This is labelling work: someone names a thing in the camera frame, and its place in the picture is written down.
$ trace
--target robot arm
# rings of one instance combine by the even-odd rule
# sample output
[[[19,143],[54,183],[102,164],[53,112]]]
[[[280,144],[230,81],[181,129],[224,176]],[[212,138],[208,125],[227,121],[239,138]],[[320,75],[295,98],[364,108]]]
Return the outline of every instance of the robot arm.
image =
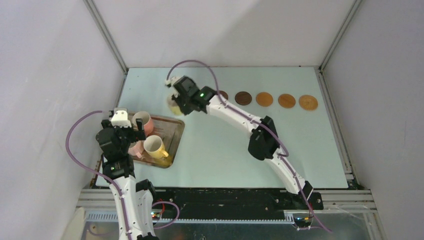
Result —
[[[281,156],[284,155],[284,151],[278,142],[258,124],[265,125],[277,136],[274,121],[269,116],[260,118],[238,108],[225,99],[221,102],[215,90],[207,86],[199,89],[194,81],[187,76],[173,77],[166,81],[166,85],[175,89],[171,98],[184,115],[190,114],[192,111],[202,111],[223,119],[243,131],[250,138],[249,153],[256,159],[266,162],[282,180],[288,192],[298,195],[301,191],[300,188],[302,188],[305,196],[309,199],[313,187],[294,170],[286,157]]]
[[[155,188],[148,179],[136,182],[134,161],[128,154],[130,143],[146,139],[143,123],[137,119],[139,131],[134,131],[126,109],[122,108],[116,108],[111,117],[110,121],[101,122],[103,129],[95,138],[103,151],[103,174],[111,178],[122,192],[120,195],[110,182],[118,216],[119,240],[159,240],[151,215]]]

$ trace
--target white wall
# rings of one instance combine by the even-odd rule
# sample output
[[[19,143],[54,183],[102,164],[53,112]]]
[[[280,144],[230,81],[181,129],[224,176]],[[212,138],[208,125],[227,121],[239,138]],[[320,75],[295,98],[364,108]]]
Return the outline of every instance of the white wall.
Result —
[[[113,108],[122,79],[83,1],[0,1],[0,239],[61,237],[90,178],[66,134]],[[83,163],[99,159],[101,119],[71,138]]]
[[[424,2],[368,0],[325,77],[390,240],[424,228]]]
[[[354,0],[96,0],[129,67],[316,66]]]

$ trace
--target light blue table surface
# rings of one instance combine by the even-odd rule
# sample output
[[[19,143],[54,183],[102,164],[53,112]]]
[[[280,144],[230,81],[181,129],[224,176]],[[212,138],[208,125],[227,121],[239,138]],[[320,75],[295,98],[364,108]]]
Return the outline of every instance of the light blue table surface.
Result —
[[[245,111],[273,118],[280,139],[286,145],[289,161],[314,188],[347,188],[341,156],[335,142],[324,100],[313,67],[215,67],[219,89],[229,100]],[[249,139],[244,132],[225,121],[203,112],[173,116],[165,87],[169,68],[130,68],[119,107],[130,112],[147,111],[152,115],[175,117],[185,122],[184,133],[174,163],[163,169],[135,163],[137,180],[149,179],[156,187],[199,188],[284,188],[274,171],[248,152]],[[189,76],[199,88],[215,89],[212,76],[205,68],[181,67],[171,76]],[[249,92],[252,102],[238,105],[234,97]],[[269,107],[258,105],[255,98],[268,92],[274,102]],[[296,99],[293,108],[279,105],[281,94]],[[318,100],[315,111],[306,111],[298,103],[302,95]],[[108,186],[99,177],[97,186]]]

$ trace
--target coaster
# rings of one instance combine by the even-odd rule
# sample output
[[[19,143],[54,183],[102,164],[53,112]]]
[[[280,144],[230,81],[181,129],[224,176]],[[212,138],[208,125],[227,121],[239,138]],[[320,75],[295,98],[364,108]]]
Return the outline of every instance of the coaster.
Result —
[[[291,109],[296,105],[296,99],[290,94],[281,94],[278,97],[278,103],[285,109]]]
[[[315,97],[311,95],[303,95],[299,98],[299,104],[300,106],[307,110],[307,111],[313,111],[317,109],[318,107],[318,101]]]
[[[269,107],[271,104],[273,104],[274,99],[271,94],[263,91],[256,95],[256,102],[262,107]]]
[[[235,95],[235,102],[246,106],[252,102],[252,95],[247,91],[240,91]]]
[[[219,93],[226,99],[228,100],[228,94],[225,91],[219,90]]]

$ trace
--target black linear rail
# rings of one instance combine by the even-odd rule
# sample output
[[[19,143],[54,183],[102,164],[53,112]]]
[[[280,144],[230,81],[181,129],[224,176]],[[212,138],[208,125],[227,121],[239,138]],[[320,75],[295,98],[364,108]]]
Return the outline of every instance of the black linear rail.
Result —
[[[284,210],[307,210],[303,198],[280,189],[238,188],[156,188],[157,199],[179,206],[181,219],[199,220],[281,220]],[[309,198],[314,210],[323,210],[319,192]],[[162,206],[154,207],[155,212]],[[167,205],[163,218],[172,219],[176,210]]]

